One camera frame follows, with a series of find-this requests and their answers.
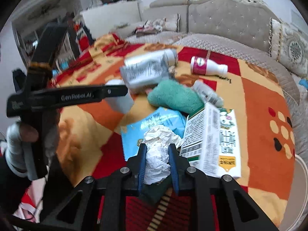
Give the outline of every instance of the blue wipes packet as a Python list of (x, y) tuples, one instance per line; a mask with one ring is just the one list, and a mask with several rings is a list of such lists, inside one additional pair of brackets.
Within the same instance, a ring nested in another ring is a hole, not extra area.
[(176, 135), (183, 138), (186, 118), (179, 111), (159, 107), (143, 120), (122, 126), (121, 136), (125, 161), (137, 155), (144, 133), (157, 125), (169, 127)]

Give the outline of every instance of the silver plastic package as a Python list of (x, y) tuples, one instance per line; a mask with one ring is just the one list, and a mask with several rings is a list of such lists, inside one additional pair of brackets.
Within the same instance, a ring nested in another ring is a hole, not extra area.
[(122, 66), (120, 72), (125, 85), (133, 94), (145, 92), (148, 88), (154, 88), (162, 80), (170, 79), (166, 54)]
[(210, 102), (218, 108), (223, 107), (224, 100), (208, 85), (204, 84), (201, 81), (195, 81), (192, 86), (192, 90), (194, 90), (200, 99), (206, 103)]
[(168, 67), (177, 65), (179, 58), (178, 58), (177, 51), (175, 49), (164, 49), (164, 50), (149, 52), (149, 53), (144, 54), (144, 55), (133, 56), (133, 57), (125, 59), (124, 64), (125, 64), (125, 66), (130, 66), (132, 64), (139, 63), (139, 62), (141, 62), (143, 60), (147, 60), (149, 58), (161, 57), (164, 54), (167, 55), (167, 60), (168, 60), (167, 65), (168, 65)]

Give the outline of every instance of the blanket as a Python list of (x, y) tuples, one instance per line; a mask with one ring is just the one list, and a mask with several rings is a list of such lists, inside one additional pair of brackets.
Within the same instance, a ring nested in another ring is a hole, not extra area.
[[(106, 83), (121, 78), (119, 68), (126, 57), (176, 49), (178, 81), (191, 86), (201, 79), (224, 99), (226, 108), (234, 109), (242, 170), (237, 182), (279, 226), (293, 179), (295, 145), (290, 114), (276, 77), (265, 69), (215, 52), (165, 44), (127, 45), (116, 36), (106, 38), (106, 41), (99, 39), (104, 44), (90, 48), (80, 57), (82, 65), (57, 76), (53, 85)], [(191, 75), (192, 56), (208, 57), (218, 64), (228, 65), (227, 78)], [(147, 102), (146, 95), (134, 95), (133, 99), (135, 104), (126, 115), (113, 111), (105, 101), (62, 109), (57, 155), (64, 173), (74, 185), (88, 175), (101, 178), (125, 166), (120, 127), (156, 110)], [(155, 208), (128, 197), (127, 230), (173, 230), (177, 226), (187, 230), (189, 205), (189, 198), (175, 196), (172, 189)]]

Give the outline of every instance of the tufted headboard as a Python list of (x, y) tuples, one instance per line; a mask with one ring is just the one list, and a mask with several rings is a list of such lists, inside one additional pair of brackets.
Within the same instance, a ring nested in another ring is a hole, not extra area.
[(256, 0), (190, 0), (188, 30), (226, 37), (268, 52), (270, 18), (279, 21)]

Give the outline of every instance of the gray glove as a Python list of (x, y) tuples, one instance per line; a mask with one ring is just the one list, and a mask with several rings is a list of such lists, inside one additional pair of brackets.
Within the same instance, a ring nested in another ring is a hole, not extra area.
[[(58, 146), (59, 120), (59, 113), (55, 110), (46, 111), (43, 114), (43, 149), (48, 158), (48, 162), (50, 162)], [(23, 142), (36, 142), (38, 136), (38, 132), (33, 127), (22, 122), (16, 122), (7, 129), (7, 149), (5, 151), (5, 158), (11, 171), (19, 177), (28, 176), (22, 148)]]

